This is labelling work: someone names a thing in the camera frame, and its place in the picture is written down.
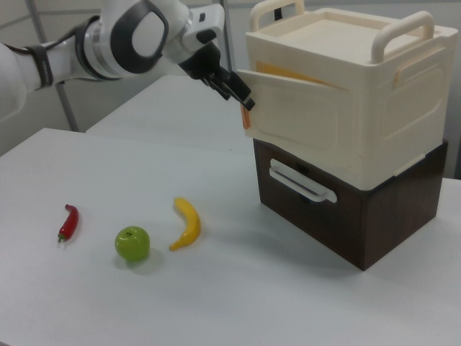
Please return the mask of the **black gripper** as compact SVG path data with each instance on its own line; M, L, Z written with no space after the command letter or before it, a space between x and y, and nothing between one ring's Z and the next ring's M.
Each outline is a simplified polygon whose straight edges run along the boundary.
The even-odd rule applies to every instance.
M236 72L222 68L220 57L218 47L209 43L181 62L179 67L191 79L205 80L206 85L223 99L229 100L232 97L246 110L251 110L255 105L251 98L251 89Z

